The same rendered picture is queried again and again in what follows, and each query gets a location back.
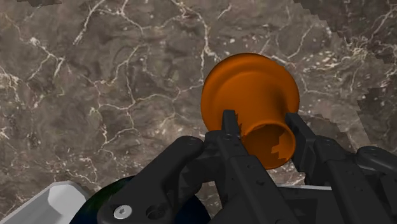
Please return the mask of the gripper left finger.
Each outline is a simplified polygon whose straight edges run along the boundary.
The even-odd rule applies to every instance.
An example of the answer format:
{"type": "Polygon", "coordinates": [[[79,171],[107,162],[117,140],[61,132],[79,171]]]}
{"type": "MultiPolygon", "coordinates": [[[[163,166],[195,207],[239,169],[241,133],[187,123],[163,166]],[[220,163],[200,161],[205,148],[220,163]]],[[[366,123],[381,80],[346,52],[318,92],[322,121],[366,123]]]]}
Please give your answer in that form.
{"type": "Polygon", "coordinates": [[[249,155],[232,110],[204,140],[177,138],[103,203],[98,224],[177,224],[203,183],[213,181],[223,206],[208,224],[298,224],[260,161],[249,155]]]}

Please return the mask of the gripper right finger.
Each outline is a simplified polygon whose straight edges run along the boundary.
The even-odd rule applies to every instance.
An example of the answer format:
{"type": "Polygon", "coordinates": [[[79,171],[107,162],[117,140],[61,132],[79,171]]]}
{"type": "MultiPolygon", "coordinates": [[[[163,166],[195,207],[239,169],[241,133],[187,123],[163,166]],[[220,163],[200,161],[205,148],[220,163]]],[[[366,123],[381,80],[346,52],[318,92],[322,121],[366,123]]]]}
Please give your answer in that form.
{"type": "Polygon", "coordinates": [[[351,153],[296,113],[285,121],[296,138],[294,166],[305,183],[331,187],[344,224],[397,224],[397,155],[376,146],[351,153]]]}

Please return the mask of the orange vase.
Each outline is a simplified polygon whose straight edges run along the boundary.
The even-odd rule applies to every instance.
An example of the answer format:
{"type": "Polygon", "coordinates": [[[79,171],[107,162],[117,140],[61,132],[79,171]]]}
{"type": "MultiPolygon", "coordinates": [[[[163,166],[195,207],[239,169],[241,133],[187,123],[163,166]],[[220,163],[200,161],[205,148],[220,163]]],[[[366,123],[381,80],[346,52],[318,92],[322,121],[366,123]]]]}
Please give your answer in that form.
{"type": "Polygon", "coordinates": [[[208,74],[200,109],[209,131],[221,128],[224,110],[233,110],[245,149],[264,168],[275,169],[295,151],[295,136],[285,117],[296,113],[299,104],[297,84],[283,66],[256,53],[239,53],[208,74]]]}

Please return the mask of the dark blue round dish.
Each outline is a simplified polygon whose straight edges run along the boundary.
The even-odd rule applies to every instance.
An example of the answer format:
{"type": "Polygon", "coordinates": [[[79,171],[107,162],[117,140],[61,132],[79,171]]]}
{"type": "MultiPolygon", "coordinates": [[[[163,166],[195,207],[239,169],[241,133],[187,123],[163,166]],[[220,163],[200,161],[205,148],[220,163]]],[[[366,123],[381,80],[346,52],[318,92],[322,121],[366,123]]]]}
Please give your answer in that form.
{"type": "MultiPolygon", "coordinates": [[[[99,190],[81,206],[69,224],[97,224],[97,213],[103,203],[133,177],[119,179],[99,190]]],[[[193,195],[177,213],[174,224],[208,224],[210,220],[211,217],[203,203],[193,195]]]]}

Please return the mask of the white angular tray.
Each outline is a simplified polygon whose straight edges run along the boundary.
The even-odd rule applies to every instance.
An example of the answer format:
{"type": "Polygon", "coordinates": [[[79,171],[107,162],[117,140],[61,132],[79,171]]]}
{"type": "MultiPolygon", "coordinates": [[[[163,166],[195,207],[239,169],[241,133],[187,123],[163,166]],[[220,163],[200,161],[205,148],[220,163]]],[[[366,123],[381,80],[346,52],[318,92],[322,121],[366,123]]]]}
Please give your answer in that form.
{"type": "Polygon", "coordinates": [[[54,182],[0,221],[0,224],[69,224],[89,194],[72,181],[54,182]]]}

